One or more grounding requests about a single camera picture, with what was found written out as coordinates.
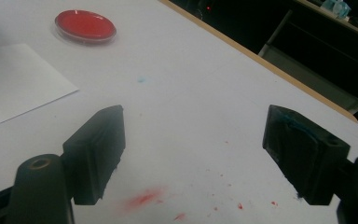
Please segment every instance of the table surface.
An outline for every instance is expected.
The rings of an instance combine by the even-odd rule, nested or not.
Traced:
[[[67,9],[97,12],[115,40],[57,35]],[[62,143],[98,110],[124,107],[127,147],[95,206],[76,223],[337,223],[309,206],[262,148],[269,105],[294,109],[351,145],[358,124],[263,66],[254,55],[157,0],[0,1],[0,47],[25,43],[79,91],[0,124],[0,190],[17,167]]]

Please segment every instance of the red petri dish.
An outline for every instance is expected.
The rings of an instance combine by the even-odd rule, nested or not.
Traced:
[[[55,23],[61,35],[85,43],[105,43],[116,34],[110,20],[85,10],[64,11],[56,17]]]

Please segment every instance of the white paper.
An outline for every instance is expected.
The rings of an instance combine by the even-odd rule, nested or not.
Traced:
[[[77,90],[27,45],[0,48],[0,123]]]

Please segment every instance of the blue speck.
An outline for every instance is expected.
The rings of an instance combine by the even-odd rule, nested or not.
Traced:
[[[144,83],[144,82],[146,82],[146,78],[145,77],[138,77],[138,82],[139,83]]]

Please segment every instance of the red paint splatter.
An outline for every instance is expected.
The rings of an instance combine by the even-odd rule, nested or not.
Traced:
[[[152,202],[162,202],[159,197],[161,197],[163,194],[164,189],[147,189],[144,193],[125,201],[123,203],[122,210],[124,212],[131,212]]]
[[[185,213],[180,213],[180,214],[178,214],[177,216],[176,216],[176,218],[174,219],[174,221],[183,221],[183,220],[185,220],[185,218],[186,218],[186,214]]]

